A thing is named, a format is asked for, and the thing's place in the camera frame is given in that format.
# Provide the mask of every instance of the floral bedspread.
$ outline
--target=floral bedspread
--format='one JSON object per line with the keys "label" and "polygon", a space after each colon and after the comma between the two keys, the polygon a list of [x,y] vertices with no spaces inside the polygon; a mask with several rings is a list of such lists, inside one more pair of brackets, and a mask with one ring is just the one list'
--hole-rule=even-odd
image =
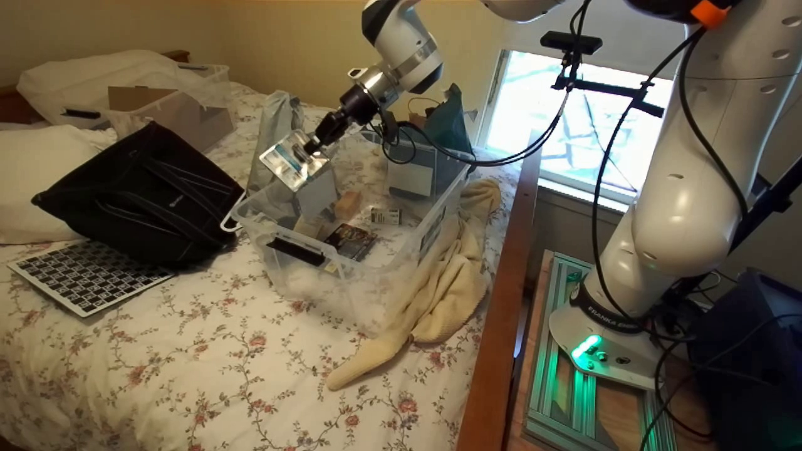
{"label": "floral bedspread", "polygon": [[[231,83],[238,128],[208,152],[248,177],[272,94]],[[488,226],[491,273],[513,193]],[[161,284],[100,319],[57,307],[8,262],[50,245],[0,247],[0,436],[25,449],[454,449],[481,341],[481,310],[447,342],[344,391],[323,375],[362,336],[307,299],[280,299],[254,245]]]}

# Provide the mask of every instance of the wall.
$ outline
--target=wall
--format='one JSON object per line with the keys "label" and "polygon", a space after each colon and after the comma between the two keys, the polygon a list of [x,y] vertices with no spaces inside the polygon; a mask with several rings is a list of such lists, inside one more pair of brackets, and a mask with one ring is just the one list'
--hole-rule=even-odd
{"label": "wall", "polygon": [[[572,5],[577,0],[552,18],[560,27]],[[0,47],[0,83],[13,83],[22,67],[50,58],[130,45],[188,47],[198,61],[228,63],[233,77],[254,88],[284,88],[303,101],[334,106],[348,88],[345,69],[377,61],[362,37],[362,8],[364,0],[5,0],[0,40],[13,45]],[[531,45],[550,27],[550,23],[511,27],[488,14],[478,0],[423,0],[419,9],[447,61],[447,76],[431,94],[459,83],[468,111],[487,102],[500,49]],[[657,47],[644,45],[642,34],[665,32],[665,24],[644,23],[622,8],[594,9],[594,14],[587,29],[604,34],[607,47],[624,45],[616,53],[619,64],[642,64],[649,58],[654,63],[675,43],[649,40]],[[764,173],[771,180],[800,154],[800,121],[802,102],[794,102],[768,152]],[[614,220],[616,216],[604,216],[602,243]],[[800,205],[771,217],[734,252],[728,271],[740,273],[745,265],[756,265],[802,285],[798,276],[802,267],[800,223]],[[541,193],[538,247],[590,261],[590,231],[584,202]]]}
{"label": "wall", "polygon": [[0,5],[0,84],[20,69],[122,47],[185,47],[220,61],[216,0],[5,0]]}
{"label": "wall", "polygon": [[[367,67],[379,53],[362,34],[364,0],[238,0],[224,13],[228,63],[248,84],[284,88],[318,106],[335,106],[352,84],[348,67]],[[447,61],[442,94],[452,83],[467,107],[487,101],[503,23],[478,0],[427,0],[419,8]]]}

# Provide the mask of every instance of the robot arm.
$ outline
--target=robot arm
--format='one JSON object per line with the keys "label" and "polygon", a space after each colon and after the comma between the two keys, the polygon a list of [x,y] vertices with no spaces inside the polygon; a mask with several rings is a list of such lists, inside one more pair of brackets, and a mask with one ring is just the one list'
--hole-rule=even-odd
{"label": "robot arm", "polygon": [[[535,20],[560,3],[483,0],[503,20]],[[550,315],[550,330],[579,367],[652,389],[657,350],[644,334],[632,334],[642,330],[632,319],[657,306],[678,279],[719,265],[741,216],[731,186],[704,152],[680,101],[686,101],[709,131],[709,142],[721,152],[738,191],[749,193],[768,136],[798,83],[802,5],[800,0],[626,3],[657,18],[719,27],[686,64],[686,94],[680,97],[675,88],[640,202],[616,226],[574,302]],[[352,89],[309,138],[307,152],[338,141],[352,122],[369,122],[401,89],[423,93],[438,79],[437,43],[411,5],[414,0],[367,5],[364,34],[382,63],[352,69]]]}
{"label": "robot arm", "polygon": [[352,122],[370,122],[404,89],[429,89],[442,76],[437,43],[409,0],[370,0],[362,13],[362,32],[382,63],[348,73],[353,84],[340,94],[340,107],[309,138],[307,152],[335,142]]}

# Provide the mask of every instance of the cable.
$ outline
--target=cable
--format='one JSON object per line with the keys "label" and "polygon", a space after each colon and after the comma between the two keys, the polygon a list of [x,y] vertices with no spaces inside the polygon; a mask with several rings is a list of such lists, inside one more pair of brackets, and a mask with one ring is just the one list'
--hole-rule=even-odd
{"label": "cable", "polygon": [[531,141],[523,149],[518,149],[513,154],[491,157],[491,161],[467,157],[463,152],[442,148],[438,142],[431,141],[431,136],[423,128],[419,128],[416,122],[409,122],[409,121],[398,121],[398,132],[401,131],[411,131],[411,132],[421,136],[427,141],[427,146],[431,146],[434,149],[438,149],[438,152],[444,152],[444,154],[448,154],[454,161],[461,161],[467,164],[487,164],[487,167],[491,167],[491,164],[511,164],[511,163],[526,161],[528,154],[538,152],[546,146],[546,141],[553,136],[553,131],[557,131],[557,124],[560,124],[560,121],[562,121],[562,114],[566,111],[566,101],[570,101],[570,89],[566,89],[560,111],[553,113],[552,122],[546,124],[546,131],[537,141]]}
{"label": "cable", "polygon": [[[749,334],[745,334],[740,341],[734,341],[731,346],[721,347],[719,354],[715,354],[713,357],[706,357],[704,364],[695,364],[691,360],[691,367],[698,370],[706,370],[706,374],[719,374],[719,375],[729,375],[729,379],[740,379],[740,381],[749,381],[749,382],[768,382],[761,379],[754,379],[749,374],[740,374],[740,370],[728,370],[728,367],[716,367],[715,364],[728,357],[729,354],[734,354],[738,347],[746,346],[761,329],[768,329],[769,324],[778,324],[778,320],[784,320],[784,319],[802,319],[802,314],[780,314],[780,315],[771,315],[771,319],[764,319],[760,320]],[[673,398],[680,393],[683,386],[686,386],[691,381],[691,374],[686,374],[684,379],[678,381],[678,386],[670,391],[670,395],[662,398],[662,386],[659,386],[659,375],[662,375],[662,367],[666,364],[666,357],[675,354],[680,342],[673,342],[670,347],[665,347],[665,354],[659,355],[657,365],[654,365],[654,395],[657,395],[657,404],[659,404],[659,410],[652,415],[652,420],[647,423],[644,429],[644,436],[642,436],[642,451],[647,449],[649,444],[649,436],[652,430],[657,429],[657,420],[659,415],[670,415],[680,429],[699,436],[699,438],[713,438],[715,433],[703,433],[698,429],[691,429],[689,423],[684,423],[680,415],[675,415],[675,410],[670,409]]]}
{"label": "cable", "polygon": [[[599,128],[596,128],[596,114],[594,114],[594,107],[590,102],[590,97],[584,94],[584,113],[590,114],[590,121],[594,122],[594,138],[602,142],[602,136],[599,136]],[[611,167],[619,173],[619,177],[624,177],[624,186],[619,186],[622,191],[630,191],[630,193],[637,193],[634,183],[630,180],[630,173],[619,167],[616,161],[611,161]]]}
{"label": "cable", "polygon": [[[374,136],[379,138],[384,157],[396,163],[396,164],[406,164],[406,163],[416,161],[419,146],[404,131],[398,131],[398,122],[396,122],[394,113],[379,111],[379,122],[382,122],[382,128],[377,128],[377,122],[369,122],[367,128],[370,128]],[[409,148],[406,157],[398,157],[394,149],[398,149],[398,141],[404,136],[411,142],[411,148]]]}
{"label": "cable", "polygon": [[616,307],[616,314],[624,319],[622,324],[642,324],[642,330],[649,330],[647,329],[647,319],[634,319],[630,315],[619,302],[616,299],[611,295],[610,285],[607,285],[607,279],[604,279],[604,267],[602,267],[602,245],[599,245],[599,201],[602,201],[602,186],[604,186],[604,167],[611,157],[611,148],[616,142],[616,136],[630,114],[630,111],[647,97],[647,89],[652,88],[654,77],[684,49],[689,47],[695,40],[703,37],[703,29],[698,29],[695,34],[689,34],[686,40],[683,40],[665,61],[657,63],[657,67],[647,76],[647,79],[642,83],[642,93],[637,97],[632,97],[624,107],[624,113],[619,114],[619,122],[614,124],[610,141],[607,141],[607,148],[604,148],[604,154],[602,154],[602,163],[599,163],[599,173],[596,173],[596,186],[594,186],[594,202],[592,202],[592,252],[594,252],[594,265],[596,265],[596,276],[599,276],[599,285],[610,300],[610,306]]}
{"label": "cable", "polygon": [[740,205],[740,213],[741,217],[746,216],[749,205],[746,205],[746,197],[741,193],[741,187],[738,186],[734,176],[729,173],[729,167],[725,164],[725,161],[719,157],[719,152],[713,148],[713,142],[706,141],[706,136],[703,132],[691,107],[689,107],[689,101],[686,101],[686,64],[691,61],[691,53],[698,49],[699,40],[704,37],[704,27],[699,27],[695,34],[691,34],[691,43],[680,63],[680,106],[683,106],[683,113],[686,118],[686,124],[691,128],[691,132],[698,136],[698,141],[703,142],[704,152],[713,157],[713,163],[716,164],[716,171],[721,173],[725,183],[729,186],[731,195],[738,197],[738,205]]}
{"label": "cable", "polygon": [[574,88],[577,73],[582,64],[582,32],[584,32],[584,18],[587,18],[590,5],[592,5],[592,0],[584,0],[570,20],[570,34],[574,37],[574,45],[570,53],[563,53],[563,61],[562,61],[563,69],[572,67],[566,89]]}

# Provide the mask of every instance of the clear plastic bin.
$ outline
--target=clear plastic bin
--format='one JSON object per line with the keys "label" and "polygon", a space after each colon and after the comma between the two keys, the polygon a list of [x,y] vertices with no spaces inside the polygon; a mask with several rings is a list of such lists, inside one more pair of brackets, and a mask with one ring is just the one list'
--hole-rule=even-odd
{"label": "clear plastic bin", "polygon": [[398,195],[379,142],[352,132],[332,157],[335,205],[315,216],[279,177],[233,210],[245,243],[263,251],[269,279],[289,299],[314,300],[334,320],[364,334],[386,329],[459,231],[467,167],[434,195]]}

